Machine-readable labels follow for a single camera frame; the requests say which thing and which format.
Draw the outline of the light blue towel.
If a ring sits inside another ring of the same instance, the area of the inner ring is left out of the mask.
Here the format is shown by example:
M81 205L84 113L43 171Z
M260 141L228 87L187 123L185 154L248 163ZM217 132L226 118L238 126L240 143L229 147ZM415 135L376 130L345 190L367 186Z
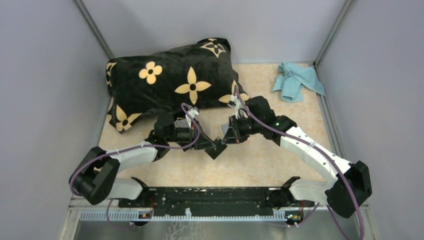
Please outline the light blue towel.
M283 101L302 102L304 87L316 94L326 95L325 88L313 67L304 67L292 62L283 62L278 66L278 76L275 78L271 91L280 91L280 98Z

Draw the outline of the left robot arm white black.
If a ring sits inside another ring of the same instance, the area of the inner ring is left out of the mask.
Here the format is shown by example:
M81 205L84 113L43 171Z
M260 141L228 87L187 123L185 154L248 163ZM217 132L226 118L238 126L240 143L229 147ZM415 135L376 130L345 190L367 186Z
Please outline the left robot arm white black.
M91 205L106 199L131 200L138 207L149 203L146 185L136 177L117 178L119 172L162 159L170 150L214 150L217 144L207 136L196 116L197 109L175 114L162 114L153 130L139 144L128 148L106 151L91 148L69 178L69 187L76 196Z

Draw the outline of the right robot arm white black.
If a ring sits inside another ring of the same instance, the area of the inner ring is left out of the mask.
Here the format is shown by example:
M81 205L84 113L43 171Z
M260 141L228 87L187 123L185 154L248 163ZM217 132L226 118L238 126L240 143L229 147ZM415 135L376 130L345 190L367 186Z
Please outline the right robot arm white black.
M261 134L297 155L323 178L322 181L290 178L281 193L287 206L311 201L326 204L339 216L349 218L372 195L370 171L365 163L352 163L322 147L295 121L285 115L277 116L263 96L242 102L230 95L227 104L235 114L229 117L224 144L241 144L249 136Z

